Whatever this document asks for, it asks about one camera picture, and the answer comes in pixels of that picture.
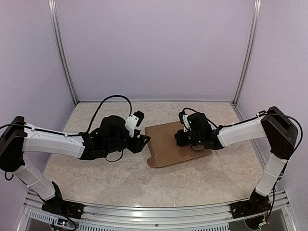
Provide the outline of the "brown cardboard box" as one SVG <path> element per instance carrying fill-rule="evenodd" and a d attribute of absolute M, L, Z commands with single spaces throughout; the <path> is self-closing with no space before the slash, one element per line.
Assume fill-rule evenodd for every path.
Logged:
<path fill-rule="evenodd" d="M 171 122 L 145 128 L 145 135 L 151 137 L 148 147 L 151 157 L 147 159 L 147 164 L 152 168 L 162 168 L 173 164 L 204 158 L 206 161 L 212 160 L 211 150 L 194 152 L 190 146 L 179 147 L 176 145 L 174 135 L 183 126 L 180 122 Z"/>

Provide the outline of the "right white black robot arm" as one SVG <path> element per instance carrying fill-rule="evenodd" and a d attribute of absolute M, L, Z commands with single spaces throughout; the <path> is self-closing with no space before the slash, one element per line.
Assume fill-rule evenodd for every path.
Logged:
<path fill-rule="evenodd" d="M 287 163 L 303 139 L 303 129 L 293 117 L 285 115 L 278 107 L 270 107 L 255 117 L 230 125 L 215 125 L 204 113 L 184 110 L 179 113 L 183 129 L 174 137 L 179 147 L 202 146 L 205 150 L 221 150 L 244 141 L 266 138 L 270 145 L 270 157 L 250 199 L 246 203 L 249 213 L 255 214 L 265 205 L 274 191 Z"/>

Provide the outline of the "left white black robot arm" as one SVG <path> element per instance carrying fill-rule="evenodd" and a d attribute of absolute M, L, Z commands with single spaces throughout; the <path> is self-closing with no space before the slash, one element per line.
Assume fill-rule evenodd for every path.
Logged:
<path fill-rule="evenodd" d="M 92 161 L 107 158 L 114 152 L 125 149 L 137 154 L 150 141 L 136 128 L 142 119 L 135 115 L 127 120 L 115 115 L 105 117 L 92 132 L 70 134 L 35 127 L 17 116 L 10 124 L 4 125 L 0 137 L 0 168 L 17 176 L 27 187 L 34 190 L 57 214 L 67 210 L 56 183 L 46 179 L 24 153 L 41 152 L 67 155 L 80 160 Z"/>

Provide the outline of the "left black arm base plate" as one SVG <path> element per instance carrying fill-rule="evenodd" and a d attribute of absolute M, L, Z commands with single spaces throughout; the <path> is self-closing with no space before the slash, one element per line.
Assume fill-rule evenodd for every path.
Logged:
<path fill-rule="evenodd" d="M 41 200 L 43 202 L 43 211 L 69 218 L 81 219 L 85 207 L 81 203 L 63 200 L 59 196 L 54 196 L 49 200 Z"/>

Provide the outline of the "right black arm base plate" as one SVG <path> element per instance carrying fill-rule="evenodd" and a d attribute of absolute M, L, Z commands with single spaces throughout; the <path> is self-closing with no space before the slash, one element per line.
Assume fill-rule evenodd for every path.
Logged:
<path fill-rule="evenodd" d="M 268 195 L 262 196 L 254 188 L 248 200 L 230 204 L 232 218 L 241 218 L 261 212 L 269 212 L 273 209 L 274 204 L 274 202 L 270 203 L 269 201 Z"/>

